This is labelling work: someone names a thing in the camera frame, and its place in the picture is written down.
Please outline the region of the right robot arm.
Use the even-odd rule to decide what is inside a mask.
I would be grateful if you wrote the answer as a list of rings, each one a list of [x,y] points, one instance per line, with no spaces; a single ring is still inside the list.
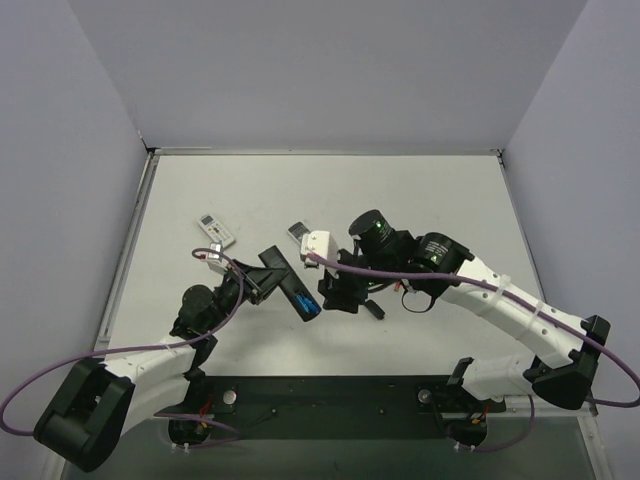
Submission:
[[[536,395],[565,410],[578,410],[586,402],[608,321],[561,312],[450,237],[437,232],[414,237],[394,229],[378,210],[356,218],[349,234],[352,250],[338,248],[328,231],[313,231],[302,240],[304,263],[325,268],[318,283],[325,309],[355,313],[367,299],[367,281],[383,286],[397,280],[405,292],[459,306],[528,349],[493,360],[463,358],[450,385],[479,401]]]

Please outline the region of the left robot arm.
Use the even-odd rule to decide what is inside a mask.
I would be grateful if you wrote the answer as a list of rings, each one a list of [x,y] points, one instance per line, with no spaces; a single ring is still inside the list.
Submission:
[[[214,331],[248,301],[260,304],[292,278],[288,267],[230,266],[219,286],[189,287],[169,334],[117,357],[82,359],[69,371],[37,421],[33,437],[85,472],[102,465],[121,436],[177,405],[193,411],[205,387],[193,379],[217,344]]]

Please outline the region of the black battery cover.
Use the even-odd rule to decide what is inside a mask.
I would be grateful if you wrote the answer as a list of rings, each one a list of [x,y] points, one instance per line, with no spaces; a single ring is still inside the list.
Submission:
[[[366,310],[377,320],[384,320],[386,313],[385,311],[373,300],[367,300],[364,303],[364,307]]]

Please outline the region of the blue battery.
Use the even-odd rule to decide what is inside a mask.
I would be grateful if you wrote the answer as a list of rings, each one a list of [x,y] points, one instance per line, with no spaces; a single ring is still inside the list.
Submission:
[[[308,304],[306,302],[306,298],[305,297],[303,297],[301,295],[297,295],[296,296],[296,301],[306,313],[310,312],[309,306],[308,306]]]
[[[318,306],[315,304],[315,302],[309,298],[303,297],[302,301],[305,305],[306,310],[313,315],[316,315],[319,313],[319,308]]]

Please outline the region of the black TV remote control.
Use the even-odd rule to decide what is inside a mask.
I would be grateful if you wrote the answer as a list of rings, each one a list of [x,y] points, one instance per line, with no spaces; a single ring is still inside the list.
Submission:
[[[322,309],[319,303],[315,300],[309,289],[276,245],[273,245],[259,253],[258,258],[265,267],[284,268],[289,271],[289,276],[280,284],[279,288],[303,322],[313,320],[321,313]],[[316,315],[306,313],[297,303],[297,295],[313,300],[319,308],[319,313]]]

